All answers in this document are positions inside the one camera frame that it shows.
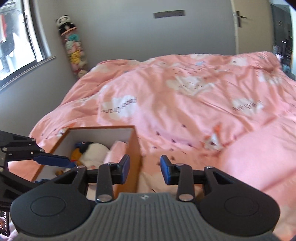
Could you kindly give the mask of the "panda plush striped cup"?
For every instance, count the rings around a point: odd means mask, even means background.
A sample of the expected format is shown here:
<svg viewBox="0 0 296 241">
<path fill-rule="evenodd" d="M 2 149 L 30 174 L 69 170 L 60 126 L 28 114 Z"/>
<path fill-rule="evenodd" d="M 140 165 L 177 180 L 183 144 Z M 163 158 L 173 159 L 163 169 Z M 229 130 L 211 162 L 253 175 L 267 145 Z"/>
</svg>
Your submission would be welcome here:
<svg viewBox="0 0 296 241">
<path fill-rule="evenodd" d="M 93 170 L 103 164 L 109 149 L 100 143 L 86 142 L 80 151 L 82 156 L 79 161 L 87 169 Z"/>
</svg>

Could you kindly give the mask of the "duck plush blue cap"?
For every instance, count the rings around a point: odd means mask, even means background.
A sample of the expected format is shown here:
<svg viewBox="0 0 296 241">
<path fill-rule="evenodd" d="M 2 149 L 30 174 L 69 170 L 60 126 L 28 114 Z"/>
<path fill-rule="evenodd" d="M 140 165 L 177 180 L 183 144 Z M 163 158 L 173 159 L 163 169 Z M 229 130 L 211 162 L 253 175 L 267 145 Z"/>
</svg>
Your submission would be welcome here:
<svg viewBox="0 0 296 241">
<path fill-rule="evenodd" d="M 84 142 L 75 144 L 75 149 L 72 152 L 71 157 L 70 157 L 71 164 L 69 165 L 68 169 L 71 169 L 75 166 L 83 165 L 79 160 L 82 156 L 80 148 L 82 148 L 84 144 L 85 144 Z"/>
</svg>

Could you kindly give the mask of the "pink fabric pouch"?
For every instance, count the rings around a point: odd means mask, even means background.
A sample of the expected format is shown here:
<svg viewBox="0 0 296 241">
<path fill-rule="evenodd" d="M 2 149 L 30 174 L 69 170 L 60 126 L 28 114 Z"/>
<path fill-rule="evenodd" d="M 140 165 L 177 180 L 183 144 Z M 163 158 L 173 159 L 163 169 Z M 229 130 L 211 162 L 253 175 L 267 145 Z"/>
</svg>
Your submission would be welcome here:
<svg viewBox="0 0 296 241">
<path fill-rule="evenodd" d="M 126 143 L 121 141 L 115 141 L 110 150 L 108 151 L 103 163 L 119 163 L 122 157 L 125 155 L 126 149 Z"/>
</svg>

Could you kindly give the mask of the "photo card box dark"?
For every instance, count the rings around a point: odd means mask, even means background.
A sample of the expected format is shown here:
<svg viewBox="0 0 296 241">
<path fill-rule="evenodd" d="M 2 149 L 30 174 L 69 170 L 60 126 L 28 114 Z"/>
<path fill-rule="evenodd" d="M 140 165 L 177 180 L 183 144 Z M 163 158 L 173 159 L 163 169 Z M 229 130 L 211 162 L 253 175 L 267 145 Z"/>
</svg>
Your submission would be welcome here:
<svg viewBox="0 0 296 241">
<path fill-rule="evenodd" d="M 4 236 L 10 235 L 9 212 L 0 211 L 0 233 Z"/>
</svg>

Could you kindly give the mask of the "orange white cardboard box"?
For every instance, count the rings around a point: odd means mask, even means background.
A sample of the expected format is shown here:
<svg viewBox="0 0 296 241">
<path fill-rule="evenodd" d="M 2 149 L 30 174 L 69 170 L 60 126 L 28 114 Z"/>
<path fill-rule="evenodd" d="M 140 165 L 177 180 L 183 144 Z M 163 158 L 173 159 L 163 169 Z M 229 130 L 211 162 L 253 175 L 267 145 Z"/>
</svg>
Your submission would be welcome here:
<svg viewBox="0 0 296 241">
<path fill-rule="evenodd" d="M 130 169 L 125 184 L 113 187 L 114 196 L 121 192 L 137 191 L 142 155 L 134 126 L 98 126 L 69 128 L 51 150 L 92 170 L 106 163 L 118 163 L 127 154 Z"/>
</svg>

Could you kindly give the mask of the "pink cloud pattern duvet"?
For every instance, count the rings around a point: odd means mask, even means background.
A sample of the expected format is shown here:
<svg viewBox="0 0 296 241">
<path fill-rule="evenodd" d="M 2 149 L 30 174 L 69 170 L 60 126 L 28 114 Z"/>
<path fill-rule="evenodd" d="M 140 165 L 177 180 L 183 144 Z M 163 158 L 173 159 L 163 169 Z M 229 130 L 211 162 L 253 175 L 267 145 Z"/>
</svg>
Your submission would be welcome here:
<svg viewBox="0 0 296 241">
<path fill-rule="evenodd" d="M 30 136 L 50 150 L 68 128 L 91 126 L 136 128 L 140 192 L 176 192 L 164 183 L 161 155 L 214 166 L 273 197 L 281 211 L 275 234 L 295 236 L 295 81 L 274 54 L 104 61 Z"/>
</svg>

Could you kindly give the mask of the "plush toy hanging tube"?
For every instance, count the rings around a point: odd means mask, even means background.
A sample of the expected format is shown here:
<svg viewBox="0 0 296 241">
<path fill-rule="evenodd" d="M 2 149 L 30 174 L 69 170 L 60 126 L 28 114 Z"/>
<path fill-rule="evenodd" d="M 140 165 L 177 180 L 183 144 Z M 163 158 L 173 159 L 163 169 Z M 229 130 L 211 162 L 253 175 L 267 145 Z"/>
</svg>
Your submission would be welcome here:
<svg viewBox="0 0 296 241">
<path fill-rule="evenodd" d="M 88 61 L 77 28 L 70 28 L 61 35 L 61 40 L 68 56 L 71 69 L 77 79 L 88 71 Z"/>
</svg>

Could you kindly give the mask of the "panda plush on tube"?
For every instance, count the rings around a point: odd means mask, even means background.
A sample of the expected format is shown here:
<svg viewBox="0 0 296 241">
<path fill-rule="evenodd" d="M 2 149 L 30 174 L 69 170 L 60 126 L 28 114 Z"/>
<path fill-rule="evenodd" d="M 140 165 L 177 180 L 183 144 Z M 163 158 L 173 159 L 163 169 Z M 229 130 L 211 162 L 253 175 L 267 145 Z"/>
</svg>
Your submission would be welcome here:
<svg viewBox="0 0 296 241">
<path fill-rule="evenodd" d="M 56 20 L 57 28 L 59 29 L 59 34 L 63 35 L 67 30 L 75 28 L 76 26 L 71 22 L 68 15 L 63 15 Z"/>
</svg>

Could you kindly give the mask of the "window with frame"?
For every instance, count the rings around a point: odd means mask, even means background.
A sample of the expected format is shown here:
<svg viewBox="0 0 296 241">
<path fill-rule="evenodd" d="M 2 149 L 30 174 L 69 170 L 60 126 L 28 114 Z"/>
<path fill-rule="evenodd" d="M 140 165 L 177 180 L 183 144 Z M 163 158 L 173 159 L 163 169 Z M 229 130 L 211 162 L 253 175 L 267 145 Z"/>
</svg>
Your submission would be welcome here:
<svg viewBox="0 0 296 241">
<path fill-rule="evenodd" d="M 1 90 L 54 58 L 37 1 L 1 1 Z"/>
</svg>

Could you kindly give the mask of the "grey wall socket strip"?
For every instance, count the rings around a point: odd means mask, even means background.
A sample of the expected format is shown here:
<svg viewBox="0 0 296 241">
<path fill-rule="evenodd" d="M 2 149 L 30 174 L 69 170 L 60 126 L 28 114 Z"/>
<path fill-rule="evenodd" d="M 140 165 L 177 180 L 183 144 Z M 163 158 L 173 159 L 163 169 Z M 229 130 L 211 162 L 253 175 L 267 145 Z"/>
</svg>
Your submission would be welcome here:
<svg viewBox="0 0 296 241">
<path fill-rule="evenodd" d="M 173 10 L 173 11 L 160 11 L 153 13 L 155 19 L 160 18 L 168 18 L 168 17 L 175 17 L 175 16 L 185 16 L 185 11 L 182 9 Z"/>
</svg>

